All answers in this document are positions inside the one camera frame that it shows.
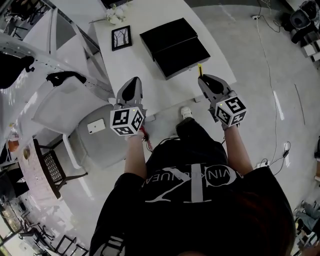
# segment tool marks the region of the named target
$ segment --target black storage box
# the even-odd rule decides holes
[[[154,54],[184,41],[197,38],[198,35],[189,23],[181,18],[148,30],[140,34],[140,37],[155,61]]]
[[[140,36],[166,79],[210,57],[197,33],[184,18],[155,27]]]
[[[170,79],[210,57],[198,38],[176,44],[154,55],[166,79]]]

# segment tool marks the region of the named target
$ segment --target hand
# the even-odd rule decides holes
[[[316,245],[306,248],[302,251],[302,256],[317,256],[320,253],[320,243],[318,242]]]

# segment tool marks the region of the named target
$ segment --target white floor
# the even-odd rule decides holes
[[[300,47],[291,43],[288,33],[283,29],[281,33],[275,33],[263,20],[258,21],[270,64],[272,87],[282,113],[280,115],[278,112],[275,130],[276,109],[269,84],[268,66],[258,36],[257,22],[250,18],[250,15],[257,14],[259,9],[250,6],[216,5],[196,7],[194,11],[225,54],[237,79],[237,83],[231,87],[242,96],[249,110],[239,130],[252,165],[260,163],[263,158],[269,161],[273,158],[276,132],[275,159],[282,156],[285,142],[291,142],[288,162],[284,163],[276,178],[294,209],[317,186],[313,180],[316,172],[314,152],[320,134],[320,75],[317,69],[310,59],[303,56]],[[272,19],[268,18],[269,11],[263,9],[262,13],[273,26]],[[204,73],[210,74],[205,63],[203,69]],[[305,125],[295,84],[301,98]],[[179,108],[183,105],[191,107],[195,119],[213,139],[223,141],[220,124],[214,123],[207,111],[207,100],[198,103],[190,100],[157,114],[156,120],[146,125],[154,147],[175,132],[175,125],[180,121]],[[79,170],[72,168],[63,144],[55,151],[67,174],[79,173]],[[148,159],[150,153],[145,151]],[[272,165],[272,171],[277,172],[281,164],[282,161],[278,161]],[[76,236],[80,243],[89,248],[100,210],[124,170],[124,162],[107,169],[99,169],[95,163],[86,159],[84,165],[89,175],[81,180],[68,182],[60,190],[63,199],[57,206],[46,209],[33,207],[31,217],[34,221],[40,220],[58,237],[54,245],[63,234],[67,234],[70,237]]]

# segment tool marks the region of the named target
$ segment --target white sneaker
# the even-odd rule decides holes
[[[185,120],[186,118],[194,118],[192,116],[191,109],[188,106],[184,106],[183,108],[181,108],[181,115],[183,120]]]

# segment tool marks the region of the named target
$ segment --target picture frame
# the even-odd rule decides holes
[[[111,31],[112,51],[132,46],[130,26],[123,26]]]

